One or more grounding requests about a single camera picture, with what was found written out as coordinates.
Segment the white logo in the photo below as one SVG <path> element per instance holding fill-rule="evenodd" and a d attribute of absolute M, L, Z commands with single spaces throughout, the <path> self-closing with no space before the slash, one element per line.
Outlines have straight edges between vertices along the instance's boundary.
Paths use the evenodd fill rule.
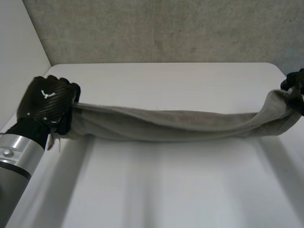
<path fill-rule="evenodd" d="M 44 99 L 47 99 L 48 97 L 51 97 L 51 96 L 56 95 L 55 93 L 52 93 L 52 94 L 45 94 L 43 90 L 41 90 L 41 92 L 42 92 L 42 95 L 44 96 Z"/>

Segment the white table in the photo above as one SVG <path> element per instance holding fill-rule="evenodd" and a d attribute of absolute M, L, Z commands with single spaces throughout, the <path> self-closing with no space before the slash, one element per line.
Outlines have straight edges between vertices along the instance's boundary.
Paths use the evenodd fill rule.
<path fill-rule="evenodd" d="M 49 74 L 79 83 L 84 103 L 219 113 L 259 111 L 285 78 L 267 63 L 75 64 Z M 303 127 L 194 143 L 62 140 L 7 227 L 304 227 Z"/>

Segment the silver metal cylinder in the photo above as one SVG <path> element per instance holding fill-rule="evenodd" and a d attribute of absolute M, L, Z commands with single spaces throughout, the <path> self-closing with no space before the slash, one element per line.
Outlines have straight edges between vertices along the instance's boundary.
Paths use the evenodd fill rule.
<path fill-rule="evenodd" d="M 9 221 L 43 152 L 37 142 L 26 137 L 0 137 L 0 228 Z"/>
<path fill-rule="evenodd" d="M 18 166 L 33 175 L 44 149 L 26 137 L 5 134 L 0 137 L 0 162 Z"/>

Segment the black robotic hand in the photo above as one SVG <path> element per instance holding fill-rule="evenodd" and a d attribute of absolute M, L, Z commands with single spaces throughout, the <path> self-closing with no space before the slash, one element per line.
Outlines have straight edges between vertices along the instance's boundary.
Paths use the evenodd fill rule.
<path fill-rule="evenodd" d="M 71 128 L 72 104 L 78 102 L 79 96 L 79 85 L 65 78 L 35 77 L 20 102 L 17 121 L 33 119 L 50 132 L 65 135 Z"/>
<path fill-rule="evenodd" d="M 291 99 L 289 101 L 289 105 L 291 108 L 296 110 L 301 115 L 304 115 L 304 103 L 301 96 L 296 96 L 296 93 L 301 93 L 304 95 L 304 68 L 302 68 L 299 72 L 289 73 L 281 83 L 281 89 L 289 90 L 294 87 L 295 89 L 291 93 Z"/>

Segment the gray concrete wall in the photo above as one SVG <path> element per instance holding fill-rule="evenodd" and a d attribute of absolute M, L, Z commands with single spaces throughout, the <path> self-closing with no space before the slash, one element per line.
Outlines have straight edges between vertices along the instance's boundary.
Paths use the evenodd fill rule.
<path fill-rule="evenodd" d="M 51 64 L 304 67 L 303 0 L 24 0 Z"/>

